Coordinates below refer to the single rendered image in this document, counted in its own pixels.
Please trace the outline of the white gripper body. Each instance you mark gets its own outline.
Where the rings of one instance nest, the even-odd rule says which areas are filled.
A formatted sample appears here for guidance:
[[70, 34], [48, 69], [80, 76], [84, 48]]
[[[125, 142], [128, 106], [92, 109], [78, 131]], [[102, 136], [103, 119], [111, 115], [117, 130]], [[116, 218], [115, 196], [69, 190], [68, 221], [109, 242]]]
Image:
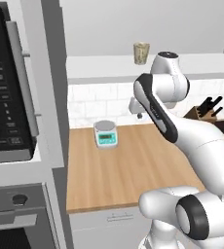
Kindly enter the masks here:
[[129, 104], [129, 110], [132, 114], [142, 114], [145, 113], [143, 106], [136, 100], [135, 97], [132, 97]]

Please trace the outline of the white open wall cabinet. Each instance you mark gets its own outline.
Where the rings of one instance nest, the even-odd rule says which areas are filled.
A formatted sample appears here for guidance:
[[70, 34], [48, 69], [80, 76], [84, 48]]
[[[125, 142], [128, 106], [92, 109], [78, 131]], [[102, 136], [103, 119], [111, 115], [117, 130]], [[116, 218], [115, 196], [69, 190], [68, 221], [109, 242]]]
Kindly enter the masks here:
[[[191, 80], [224, 78], [224, 0], [60, 0], [71, 85], [131, 82], [159, 52]], [[150, 44], [134, 63], [133, 44]]]

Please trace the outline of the beige drinking glass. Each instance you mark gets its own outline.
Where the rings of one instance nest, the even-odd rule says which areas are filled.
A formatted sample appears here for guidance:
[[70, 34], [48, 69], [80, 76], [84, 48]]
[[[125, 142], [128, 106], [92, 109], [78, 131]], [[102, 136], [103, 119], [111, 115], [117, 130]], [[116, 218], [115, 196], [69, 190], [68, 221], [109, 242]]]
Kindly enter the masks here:
[[134, 63], [144, 65], [150, 50], [150, 44], [145, 42], [136, 42], [133, 44]]

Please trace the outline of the black microwave oven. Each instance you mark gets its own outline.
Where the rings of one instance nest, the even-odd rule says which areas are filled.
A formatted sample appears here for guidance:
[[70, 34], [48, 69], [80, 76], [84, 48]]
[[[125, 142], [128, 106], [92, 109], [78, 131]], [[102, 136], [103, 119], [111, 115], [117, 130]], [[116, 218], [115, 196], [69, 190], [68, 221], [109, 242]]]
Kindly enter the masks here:
[[30, 132], [6, 22], [12, 21], [0, 2], [0, 163], [31, 160], [37, 137]]

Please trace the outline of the grey built-in oven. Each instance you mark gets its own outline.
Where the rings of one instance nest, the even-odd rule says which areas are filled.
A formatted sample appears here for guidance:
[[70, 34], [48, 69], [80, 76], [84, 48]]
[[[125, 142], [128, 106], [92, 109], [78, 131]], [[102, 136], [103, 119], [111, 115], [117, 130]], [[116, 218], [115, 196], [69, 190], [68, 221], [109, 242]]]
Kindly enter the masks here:
[[0, 187], [0, 249], [60, 249], [45, 183]]

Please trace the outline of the white drawer front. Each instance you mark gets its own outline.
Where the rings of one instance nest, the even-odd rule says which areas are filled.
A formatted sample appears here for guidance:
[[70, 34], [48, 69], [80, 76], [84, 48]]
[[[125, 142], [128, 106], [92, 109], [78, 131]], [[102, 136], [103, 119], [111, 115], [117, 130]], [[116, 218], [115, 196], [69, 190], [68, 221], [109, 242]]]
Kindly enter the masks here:
[[[128, 213], [132, 220], [107, 222], [113, 213]], [[150, 231], [151, 221], [137, 206], [70, 214], [74, 249], [137, 249]]]

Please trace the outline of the grey tall appliance cabinet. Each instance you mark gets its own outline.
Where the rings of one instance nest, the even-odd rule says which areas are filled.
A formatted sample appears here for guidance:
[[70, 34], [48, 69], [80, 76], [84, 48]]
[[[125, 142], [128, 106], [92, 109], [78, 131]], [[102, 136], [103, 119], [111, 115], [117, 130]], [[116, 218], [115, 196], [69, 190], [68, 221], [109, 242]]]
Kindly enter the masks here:
[[66, 48], [59, 0], [0, 0], [19, 29], [39, 136], [30, 161], [0, 163], [0, 187], [41, 183], [56, 249], [73, 249], [66, 212], [69, 122]]

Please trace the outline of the black oven knob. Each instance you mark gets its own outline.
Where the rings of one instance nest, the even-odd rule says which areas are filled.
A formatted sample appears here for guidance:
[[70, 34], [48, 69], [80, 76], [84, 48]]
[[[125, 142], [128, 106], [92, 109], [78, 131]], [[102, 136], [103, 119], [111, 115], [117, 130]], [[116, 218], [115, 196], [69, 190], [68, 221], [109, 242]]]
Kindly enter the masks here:
[[18, 194], [13, 196], [13, 205], [15, 206], [24, 206], [28, 200], [26, 195]]

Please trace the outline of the white kitchen scale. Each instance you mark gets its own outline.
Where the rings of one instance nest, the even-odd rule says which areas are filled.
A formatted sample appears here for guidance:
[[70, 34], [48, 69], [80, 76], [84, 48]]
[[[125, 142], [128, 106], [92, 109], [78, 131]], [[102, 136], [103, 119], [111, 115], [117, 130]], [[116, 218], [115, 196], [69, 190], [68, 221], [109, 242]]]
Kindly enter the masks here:
[[93, 125], [94, 141], [98, 149], [112, 149], [118, 146], [117, 127], [114, 122], [102, 120]]

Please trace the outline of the wooden knife block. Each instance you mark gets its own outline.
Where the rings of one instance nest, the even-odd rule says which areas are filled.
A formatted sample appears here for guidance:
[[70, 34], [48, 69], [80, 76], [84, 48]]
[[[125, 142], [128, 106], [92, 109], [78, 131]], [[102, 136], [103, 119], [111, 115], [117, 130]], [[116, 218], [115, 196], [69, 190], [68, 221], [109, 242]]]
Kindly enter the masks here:
[[222, 110], [219, 107], [216, 111], [213, 108], [223, 99], [218, 96], [215, 100], [209, 96], [200, 106], [194, 106], [186, 115], [185, 118], [192, 120], [205, 121], [214, 124], [217, 121], [216, 115]]

